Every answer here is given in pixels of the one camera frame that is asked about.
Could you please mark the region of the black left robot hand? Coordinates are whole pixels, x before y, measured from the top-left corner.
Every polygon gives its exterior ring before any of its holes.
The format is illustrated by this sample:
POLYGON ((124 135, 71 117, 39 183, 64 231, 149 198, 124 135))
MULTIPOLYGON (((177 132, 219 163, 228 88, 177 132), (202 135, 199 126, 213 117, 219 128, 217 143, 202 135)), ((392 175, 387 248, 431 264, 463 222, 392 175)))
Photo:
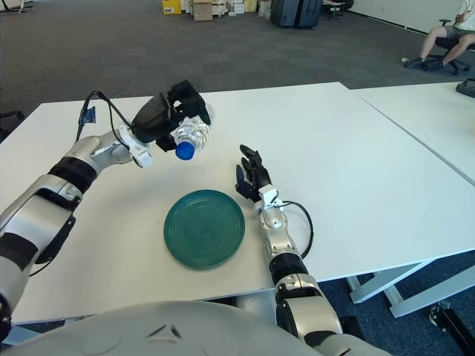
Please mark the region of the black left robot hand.
POLYGON ((134 117, 131 132, 142 143, 155 141, 164 151, 171 151, 177 147, 171 133, 185 118, 196 116, 205 124, 212 123, 203 97, 184 80, 173 85, 167 93, 153 96, 134 117))

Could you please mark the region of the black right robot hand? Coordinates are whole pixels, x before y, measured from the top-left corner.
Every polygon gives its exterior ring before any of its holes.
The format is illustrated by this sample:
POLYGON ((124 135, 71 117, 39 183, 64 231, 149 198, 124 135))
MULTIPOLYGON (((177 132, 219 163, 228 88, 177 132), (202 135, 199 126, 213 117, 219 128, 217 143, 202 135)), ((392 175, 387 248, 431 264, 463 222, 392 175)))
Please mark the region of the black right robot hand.
POLYGON ((244 198, 253 202, 261 200, 259 189, 271 185, 268 171, 262 164, 262 159, 258 151, 240 145, 240 152, 243 154, 241 164, 236 165, 235 175, 236 184, 235 190, 244 198))

